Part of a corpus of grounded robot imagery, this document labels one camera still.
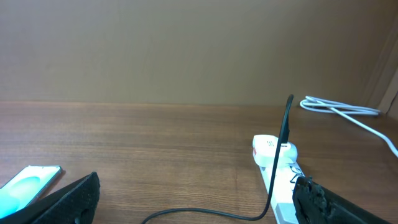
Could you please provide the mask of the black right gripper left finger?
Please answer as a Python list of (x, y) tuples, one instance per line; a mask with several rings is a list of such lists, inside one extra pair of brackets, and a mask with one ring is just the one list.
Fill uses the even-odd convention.
[(92, 224), (100, 199), (96, 172), (1, 219), (1, 224)]

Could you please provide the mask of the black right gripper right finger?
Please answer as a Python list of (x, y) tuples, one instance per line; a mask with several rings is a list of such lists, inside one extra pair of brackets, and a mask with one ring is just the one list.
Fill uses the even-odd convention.
[(297, 178), (293, 203), (300, 224), (389, 224), (317, 184), (311, 177)]

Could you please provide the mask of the smartphone with cyan screen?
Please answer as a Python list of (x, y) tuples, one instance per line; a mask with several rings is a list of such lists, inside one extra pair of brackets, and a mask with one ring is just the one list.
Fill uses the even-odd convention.
[(23, 168), (1, 187), (1, 218), (34, 203), (61, 173), (61, 166)]

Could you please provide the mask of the white charger adapter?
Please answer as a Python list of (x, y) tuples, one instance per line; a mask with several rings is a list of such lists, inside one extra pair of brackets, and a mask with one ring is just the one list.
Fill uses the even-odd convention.
[[(259, 134), (252, 140), (253, 157), (256, 164), (260, 167), (273, 166), (277, 149), (278, 137), (273, 135)], [(298, 151), (291, 142), (282, 143), (277, 162), (278, 167), (287, 166), (297, 161)]]

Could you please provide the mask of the white power strip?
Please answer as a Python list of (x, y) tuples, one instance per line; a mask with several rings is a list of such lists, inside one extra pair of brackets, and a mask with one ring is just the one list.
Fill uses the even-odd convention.
[(304, 177), (304, 173), (296, 162), (277, 168), (271, 207), (278, 224), (299, 223), (293, 203), (293, 192), (299, 176)]

